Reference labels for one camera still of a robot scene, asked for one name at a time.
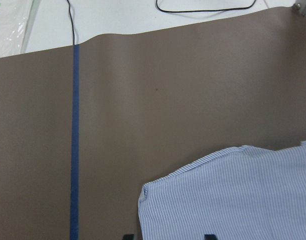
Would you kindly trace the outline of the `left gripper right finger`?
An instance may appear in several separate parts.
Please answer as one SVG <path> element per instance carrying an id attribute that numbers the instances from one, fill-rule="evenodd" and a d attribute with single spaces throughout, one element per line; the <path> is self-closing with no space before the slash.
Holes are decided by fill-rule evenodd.
<path id="1" fill-rule="evenodd" d="M 204 240 L 216 240 L 216 235 L 215 234 L 205 234 Z"/>

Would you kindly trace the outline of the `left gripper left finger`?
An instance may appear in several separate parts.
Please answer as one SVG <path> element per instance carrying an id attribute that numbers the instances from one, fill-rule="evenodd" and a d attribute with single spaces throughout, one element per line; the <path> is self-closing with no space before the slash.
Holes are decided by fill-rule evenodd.
<path id="1" fill-rule="evenodd" d="M 135 235 L 134 234 L 125 234 L 122 237 L 122 240 L 134 240 L 135 239 Z"/>

